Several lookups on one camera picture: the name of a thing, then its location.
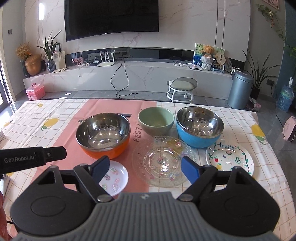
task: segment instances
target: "checkered tablecloth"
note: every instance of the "checkered tablecloth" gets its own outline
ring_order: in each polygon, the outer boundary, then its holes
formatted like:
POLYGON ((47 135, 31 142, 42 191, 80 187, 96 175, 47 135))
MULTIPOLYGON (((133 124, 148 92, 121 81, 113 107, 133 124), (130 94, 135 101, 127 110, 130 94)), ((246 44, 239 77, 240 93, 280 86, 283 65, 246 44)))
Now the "checkered tablecloth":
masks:
MULTIPOLYGON (((5 138, 0 142, 0 148, 53 146, 69 121, 87 101, 84 99, 58 99, 24 103, 5 123, 3 127, 5 138), (55 118, 58 118, 59 121, 54 125, 52 123, 48 124, 49 119, 55 118)), ((185 106, 192 106, 191 104, 168 102, 157 102, 156 105, 164 107, 173 113, 177 113, 179 109, 185 106)), ((296 234, 294 203, 287 180, 271 146, 266 140, 263 140, 262 144, 262 139, 260 142, 252 133, 251 126, 258 124, 256 113, 222 107, 199 106, 212 110, 222 118, 225 127, 221 139, 238 142, 250 153, 255 166, 253 177, 276 200, 281 210, 274 234, 281 240, 289 240, 291 236, 296 234)), ((176 124, 170 130, 170 135, 178 138, 176 124)), ((197 163, 200 165, 206 164, 206 149, 194 149, 193 151, 197 163)), ((28 187, 35 172, 36 168, 33 168, 15 172, 11 175, 4 201, 4 209, 8 220, 11 220, 9 211, 12 203, 28 187)), ((190 183, 187 181, 174 188, 151 186, 149 191, 170 191, 176 198, 189 186, 190 183)))

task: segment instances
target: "stool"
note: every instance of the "stool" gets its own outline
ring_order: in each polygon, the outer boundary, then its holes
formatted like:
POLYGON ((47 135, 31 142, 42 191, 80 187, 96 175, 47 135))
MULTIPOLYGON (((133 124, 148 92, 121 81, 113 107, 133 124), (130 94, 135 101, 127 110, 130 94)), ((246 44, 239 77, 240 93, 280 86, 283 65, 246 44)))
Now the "stool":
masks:
POLYGON ((193 101, 193 90, 197 88, 197 81, 193 78, 186 78, 186 77, 181 77, 177 78, 175 80, 170 80, 167 82, 168 84, 168 92, 167 92, 167 97, 172 101, 172 102, 179 102, 179 103, 190 103, 193 101), (174 99, 175 93, 182 93, 184 94, 184 98, 187 98, 187 95, 191 96, 191 100, 176 100, 174 99))

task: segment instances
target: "blue bowl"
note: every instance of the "blue bowl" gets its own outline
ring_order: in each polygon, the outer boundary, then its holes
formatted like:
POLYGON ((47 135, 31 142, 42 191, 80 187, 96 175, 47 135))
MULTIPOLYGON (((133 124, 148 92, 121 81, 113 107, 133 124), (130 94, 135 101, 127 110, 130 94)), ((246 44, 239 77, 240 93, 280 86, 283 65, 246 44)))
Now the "blue bowl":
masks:
POLYGON ((194 148, 206 148, 219 139, 222 119, 214 112, 196 106, 185 107, 177 113, 177 131, 180 138, 194 148))

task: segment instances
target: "gray trash can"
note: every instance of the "gray trash can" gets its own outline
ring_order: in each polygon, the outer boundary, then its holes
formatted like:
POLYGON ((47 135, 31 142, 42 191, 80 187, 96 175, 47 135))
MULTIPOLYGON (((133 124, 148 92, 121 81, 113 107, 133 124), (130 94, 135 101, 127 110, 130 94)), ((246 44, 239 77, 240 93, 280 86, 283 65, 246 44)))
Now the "gray trash can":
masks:
POLYGON ((235 72, 227 104, 233 109, 244 109, 249 100, 254 79, 248 73, 235 72))

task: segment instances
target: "brown teddy bear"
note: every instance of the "brown teddy bear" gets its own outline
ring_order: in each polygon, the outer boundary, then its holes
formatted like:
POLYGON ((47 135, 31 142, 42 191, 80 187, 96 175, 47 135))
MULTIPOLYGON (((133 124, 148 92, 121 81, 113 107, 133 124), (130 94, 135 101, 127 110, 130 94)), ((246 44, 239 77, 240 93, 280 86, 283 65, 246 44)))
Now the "brown teddy bear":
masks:
POLYGON ((211 57, 212 54, 214 53, 214 48, 210 45, 204 45, 203 50, 201 51, 201 53, 205 56, 205 57, 211 57))

